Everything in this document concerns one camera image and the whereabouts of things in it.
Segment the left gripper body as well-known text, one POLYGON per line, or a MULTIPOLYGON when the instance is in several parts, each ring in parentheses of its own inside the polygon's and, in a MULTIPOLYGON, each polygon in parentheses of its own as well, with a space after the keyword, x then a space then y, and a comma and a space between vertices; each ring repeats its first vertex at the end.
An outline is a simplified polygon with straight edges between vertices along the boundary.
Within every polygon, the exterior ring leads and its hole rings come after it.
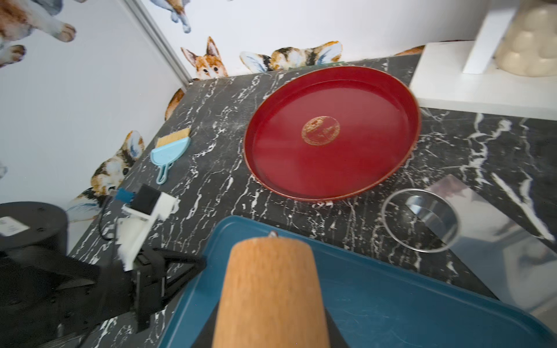
POLYGON ((138 332, 147 330, 151 316, 167 305, 166 275, 170 262, 168 249, 142 249, 134 261, 133 310, 138 332))

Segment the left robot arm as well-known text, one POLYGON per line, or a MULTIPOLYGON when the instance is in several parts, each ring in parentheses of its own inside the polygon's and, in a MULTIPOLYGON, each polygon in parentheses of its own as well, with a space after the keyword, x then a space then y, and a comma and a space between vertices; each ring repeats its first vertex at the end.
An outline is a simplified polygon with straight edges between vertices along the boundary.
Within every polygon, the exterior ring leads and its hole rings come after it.
POLYGON ((41 347, 132 313, 139 330, 206 267, 202 257, 143 248, 136 268, 69 257, 68 217, 40 202, 1 206, 1 346, 41 347))

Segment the wooden double roller pin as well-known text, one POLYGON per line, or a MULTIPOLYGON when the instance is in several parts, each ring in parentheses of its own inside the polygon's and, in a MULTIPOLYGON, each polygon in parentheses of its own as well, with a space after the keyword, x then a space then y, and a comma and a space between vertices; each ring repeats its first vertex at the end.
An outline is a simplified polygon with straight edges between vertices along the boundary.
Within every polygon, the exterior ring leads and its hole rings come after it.
POLYGON ((316 261, 305 242, 247 239, 231 250, 213 347, 330 347, 316 261))

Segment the round metal cutter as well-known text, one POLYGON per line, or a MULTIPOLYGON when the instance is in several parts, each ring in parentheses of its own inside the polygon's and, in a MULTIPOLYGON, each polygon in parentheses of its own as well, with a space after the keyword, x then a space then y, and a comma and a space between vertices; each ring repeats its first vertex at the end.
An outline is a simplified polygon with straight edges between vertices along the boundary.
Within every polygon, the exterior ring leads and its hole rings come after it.
POLYGON ((419 188, 405 188, 381 204, 386 232, 406 249, 437 254, 449 250, 461 235, 461 219, 444 198, 419 188))

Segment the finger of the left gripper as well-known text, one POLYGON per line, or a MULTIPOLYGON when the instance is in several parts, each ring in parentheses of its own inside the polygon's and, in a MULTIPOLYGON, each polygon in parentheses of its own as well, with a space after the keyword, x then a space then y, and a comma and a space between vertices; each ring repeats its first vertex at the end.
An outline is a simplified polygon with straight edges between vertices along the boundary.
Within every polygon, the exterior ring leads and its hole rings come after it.
POLYGON ((207 261, 203 256, 190 255, 183 252, 177 252, 169 249, 154 249, 158 255, 162 257, 165 265, 173 263, 190 264, 190 265, 206 265, 207 261))
POLYGON ((172 300, 191 280, 204 271, 207 262, 205 260, 195 260, 190 262, 183 262, 186 265, 185 269, 167 281, 165 284, 165 292, 162 297, 163 300, 172 300))

